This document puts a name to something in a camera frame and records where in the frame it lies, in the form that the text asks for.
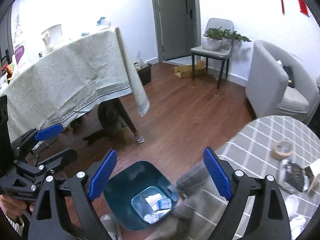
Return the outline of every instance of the plaid fabric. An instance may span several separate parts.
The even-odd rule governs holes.
[[[250,122],[217,150],[216,154],[248,176],[264,178],[271,174],[277,178],[280,162],[270,157],[269,152],[273,145],[283,139],[293,143],[294,154],[291,159],[301,167],[320,158],[319,138],[306,125],[288,116],[268,116]],[[221,218],[227,201],[219,195],[203,162],[196,164],[178,179],[177,188],[188,199],[175,212],[181,218],[192,218],[185,239],[207,239]],[[284,199],[289,196],[285,191],[281,192]],[[296,216],[302,215],[309,222],[320,204],[320,189],[301,194],[298,198],[300,204]],[[254,197],[249,197],[234,239],[243,236],[253,202]]]

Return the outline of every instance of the black bin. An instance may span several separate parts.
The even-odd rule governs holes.
[[[138,70],[138,75],[141,79],[142,85],[146,85],[151,82],[151,66],[152,64],[148,64],[141,70]]]

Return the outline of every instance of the bottle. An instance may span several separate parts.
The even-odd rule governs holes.
[[[144,61],[142,59],[142,55],[140,51],[138,52],[138,55],[137,55],[137,63],[140,68],[143,68]]]
[[[29,57],[26,52],[26,41],[20,28],[19,14],[16,18],[16,31],[13,38],[13,50],[17,61],[17,67],[22,71],[25,70],[25,68],[29,65]]]

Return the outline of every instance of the red banner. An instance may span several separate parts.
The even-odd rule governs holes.
[[[309,14],[308,14],[308,8],[307,8],[307,5],[306,5],[306,3],[304,2],[304,0],[298,0],[298,1],[299,1],[299,5],[300,5],[300,11],[301,11],[303,14],[309,16]]]

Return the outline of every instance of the chair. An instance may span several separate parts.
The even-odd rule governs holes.
[[[293,70],[295,88],[277,62]],[[257,117],[288,115],[308,124],[319,104],[319,90],[297,59],[266,41],[255,41],[246,95]]]
[[[222,29],[228,29],[233,32],[233,23],[231,21],[224,20],[224,19],[217,19],[217,18],[211,18],[208,21],[207,27],[205,30],[207,31],[209,28],[220,28],[220,27],[222,27]],[[229,60],[232,55],[232,50],[233,50],[233,42],[230,49],[222,49],[217,51],[207,50],[207,49],[204,49],[202,45],[199,47],[190,49],[191,56],[192,56],[192,80],[195,79],[195,55],[206,58],[206,71],[208,71],[208,58],[222,60],[219,79],[218,79],[218,85],[217,85],[217,89],[219,89],[225,61],[227,61],[226,79],[228,77]]]

